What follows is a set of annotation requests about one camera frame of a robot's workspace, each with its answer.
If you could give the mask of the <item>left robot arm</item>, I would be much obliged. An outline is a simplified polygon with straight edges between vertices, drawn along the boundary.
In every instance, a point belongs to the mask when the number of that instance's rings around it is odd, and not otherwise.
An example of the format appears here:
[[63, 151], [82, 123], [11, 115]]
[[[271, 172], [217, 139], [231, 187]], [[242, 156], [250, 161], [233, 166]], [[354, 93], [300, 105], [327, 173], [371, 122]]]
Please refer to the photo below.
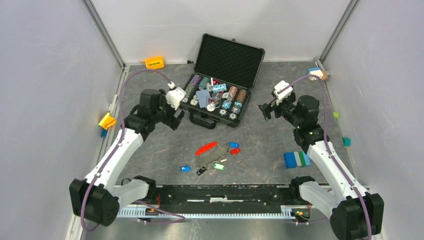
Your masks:
[[88, 230], [86, 221], [107, 227], [122, 208], [138, 200], [145, 204], [156, 200], [156, 182], [152, 179], [136, 177], [119, 187], [115, 183], [131, 156], [155, 130], [156, 124], [177, 129], [185, 113], [175, 114], [185, 94], [180, 87], [168, 92], [163, 89], [143, 90], [139, 103], [122, 121], [116, 139], [100, 162], [84, 179], [71, 182], [69, 193], [72, 210], [80, 217], [84, 230]]

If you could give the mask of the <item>blue tag with key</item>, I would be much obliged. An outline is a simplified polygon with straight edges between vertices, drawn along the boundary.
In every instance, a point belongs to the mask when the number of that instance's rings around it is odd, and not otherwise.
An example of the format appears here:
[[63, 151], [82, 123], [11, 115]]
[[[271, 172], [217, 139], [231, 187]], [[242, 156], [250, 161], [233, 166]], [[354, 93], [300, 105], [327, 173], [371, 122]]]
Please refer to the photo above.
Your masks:
[[179, 171], [186, 173], [186, 172], [190, 172], [191, 171], [191, 166], [190, 165], [183, 165], [179, 167]]

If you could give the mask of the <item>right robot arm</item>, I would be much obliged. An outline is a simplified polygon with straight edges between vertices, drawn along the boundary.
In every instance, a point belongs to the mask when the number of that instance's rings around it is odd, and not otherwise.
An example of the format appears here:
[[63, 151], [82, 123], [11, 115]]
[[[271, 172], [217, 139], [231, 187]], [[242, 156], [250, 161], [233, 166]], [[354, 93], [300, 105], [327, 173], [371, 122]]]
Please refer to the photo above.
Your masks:
[[295, 177], [290, 182], [289, 199], [295, 204], [311, 203], [330, 222], [339, 240], [367, 238], [382, 232], [384, 200], [370, 193], [343, 164], [324, 127], [318, 124], [320, 101], [302, 95], [293, 103], [294, 94], [275, 98], [258, 105], [264, 118], [284, 118], [293, 127], [296, 144], [301, 147], [327, 180], [331, 192], [322, 188], [311, 176]]

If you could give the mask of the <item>red keyring with key bunch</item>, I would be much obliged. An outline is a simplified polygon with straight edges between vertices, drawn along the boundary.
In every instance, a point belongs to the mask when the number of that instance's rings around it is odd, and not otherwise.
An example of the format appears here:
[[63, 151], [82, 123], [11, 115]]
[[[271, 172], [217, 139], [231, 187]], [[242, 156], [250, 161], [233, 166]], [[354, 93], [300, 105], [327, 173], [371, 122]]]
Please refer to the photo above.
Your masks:
[[234, 156], [240, 151], [240, 144], [233, 141], [225, 145], [221, 145], [217, 141], [206, 143], [195, 152], [195, 164], [199, 167], [196, 175], [202, 175], [210, 165], [218, 164], [227, 154]]

